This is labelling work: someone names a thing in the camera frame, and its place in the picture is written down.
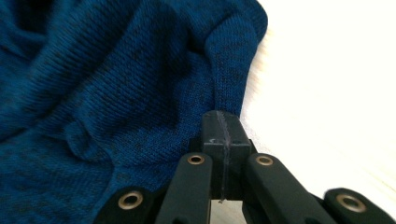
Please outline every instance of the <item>blue knit sweater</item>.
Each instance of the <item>blue knit sweater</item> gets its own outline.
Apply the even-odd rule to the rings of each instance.
[[[0,0],[0,222],[160,188],[206,111],[239,114],[266,26],[254,0]]]

